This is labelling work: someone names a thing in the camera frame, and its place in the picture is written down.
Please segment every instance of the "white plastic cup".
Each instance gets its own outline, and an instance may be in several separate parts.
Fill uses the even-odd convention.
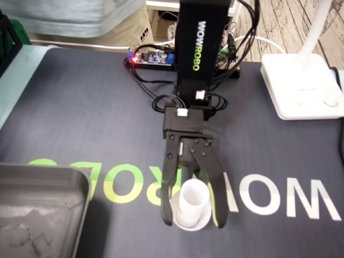
[[[184,227],[195,226],[209,198],[210,192],[205,183],[195,178],[187,180],[179,197],[178,222]]]

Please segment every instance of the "mouse pad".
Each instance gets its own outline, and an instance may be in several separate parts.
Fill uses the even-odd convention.
[[[218,229],[211,220],[186,232],[161,219],[163,114],[152,110],[124,58],[49,50],[0,131],[1,162],[71,165],[90,174],[78,258],[343,257],[339,120],[280,120],[261,64],[243,63],[240,78],[217,90],[228,107],[205,122],[230,183],[227,224]],[[176,80],[168,71],[139,74]],[[190,177],[178,173],[174,192]]]

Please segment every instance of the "circuit board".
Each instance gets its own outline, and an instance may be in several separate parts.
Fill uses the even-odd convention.
[[[174,56],[174,50],[171,50],[170,52],[164,52],[164,51],[149,51],[149,52],[137,52],[136,55],[134,55],[135,48],[130,48],[127,54],[126,59],[126,66],[128,68],[131,68],[132,65],[135,66],[136,69],[152,69],[152,70],[165,70],[165,71],[176,71],[175,66],[175,56]],[[222,55],[219,54],[218,56],[219,60],[216,63],[215,67],[215,76],[218,76],[224,72],[226,72],[226,61],[222,61],[223,58]],[[238,58],[235,60],[232,60],[229,68],[232,68]],[[239,78],[240,77],[240,67],[238,66],[234,73],[230,76],[231,78]]]
[[[164,51],[148,51],[137,52],[134,55],[135,50],[130,49],[127,54],[127,60],[142,65],[158,65],[158,66],[173,66],[174,54]]]

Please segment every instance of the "wowrobo logo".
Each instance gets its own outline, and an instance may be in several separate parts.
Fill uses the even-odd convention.
[[[200,68],[200,58],[202,57],[205,24],[206,24],[206,21],[200,21],[198,23],[196,47],[195,47],[195,54],[193,56],[194,59],[193,59],[193,67],[192,67],[194,71],[198,71]]]
[[[37,159],[31,161],[29,164],[34,165],[50,165],[56,166],[57,163],[50,159]],[[97,187],[98,178],[101,173],[102,163],[98,162],[75,162],[70,165],[71,167],[76,168],[88,168],[91,169],[90,179],[91,179],[91,198],[94,195],[95,189]],[[159,167],[156,166],[149,166],[150,172],[155,177],[155,182],[149,182],[149,186],[147,188],[147,199],[150,203],[154,205],[160,205],[160,198],[157,196],[156,192],[161,187],[161,178],[162,178],[162,171]],[[131,173],[134,176],[134,184],[131,191],[126,195],[118,195],[113,188],[113,182],[116,179],[116,176],[119,173]],[[177,180],[176,184],[173,187],[173,194],[180,190],[182,184],[182,170],[179,169],[177,173]],[[234,197],[232,187],[228,176],[224,173],[224,178],[226,182],[226,190],[227,190],[227,200],[228,200],[228,208],[231,212],[239,212],[237,206],[237,200]],[[113,167],[110,171],[107,172],[106,177],[103,182],[103,191],[106,198],[117,204],[126,204],[134,201],[142,192],[142,187],[144,184],[144,175],[142,171],[131,164],[119,164]],[[261,207],[256,205],[250,196],[249,187],[254,182],[262,182],[266,185],[270,192],[270,203],[265,206]],[[296,205],[295,199],[296,194],[298,195],[306,213],[308,214],[310,219],[320,219],[319,217],[319,194],[321,198],[324,200],[325,206],[328,209],[329,215],[331,216],[332,220],[334,221],[342,221],[340,215],[336,207],[334,206],[330,196],[328,195],[323,183],[321,180],[311,180],[311,196],[310,198],[306,197],[305,193],[302,190],[298,180],[296,178],[287,177],[286,184],[286,216],[287,217],[296,217]],[[267,178],[266,176],[259,175],[259,174],[251,174],[245,176],[239,185],[239,195],[242,199],[244,205],[251,210],[252,212],[267,216],[272,215],[278,211],[281,204],[281,195],[280,192],[275,185],[275,183]]]

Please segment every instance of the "metal tray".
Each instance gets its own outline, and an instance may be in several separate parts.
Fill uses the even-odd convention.
[[[0,165],[0,257],[74,258],[89,197],[75,168]]]

